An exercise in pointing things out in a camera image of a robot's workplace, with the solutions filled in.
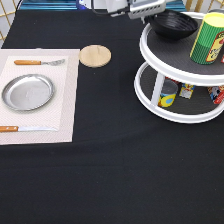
knife handle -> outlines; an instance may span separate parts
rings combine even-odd
[[[16,60],[14,61],[16,65],[41,65],[41,61],[29,61],[29,60]]]
[[[0,126],[0,132],[17,132],[18,126]]]

wooden coaster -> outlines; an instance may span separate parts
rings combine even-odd
[[[106,65],[111,59],[111,52],[104,46],[90,45],[83,48],[79,53],[82,64],[97,68]]]

two-tier rotating shelf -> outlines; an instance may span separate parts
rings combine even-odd
[[[204,14],[186,13],[199,25]],[[200,65],[190,59],[197,32],[188,38],[172,41],[158,36],[148,24],[143,30],[140,50],[146,62],[139,68],[134,87],[141,103],[154,114],[179,123],[201,123],[217,117],[224,110],[224,101],[214,104],[208,86],[224,85],[224,48],[213,64]],[[158,100],[165,77],[196,85],[191,99],[179,96],[170,107],[159,107]]]

metal plate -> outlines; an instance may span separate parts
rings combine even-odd
[[[47,103],[54,94],[54,85],[43,75],[23,75],[9,82],[2,91],[4,103],[14,110],[33,110]]]

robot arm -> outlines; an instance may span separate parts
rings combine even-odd
[[[166,9],[166,2],[175,0],[81,0],[89,9],[98,15],[118,16],[128,13],[130,19],[151,16],[163,12]],[[98,13],[96,9],[107,9],[108,13]]]

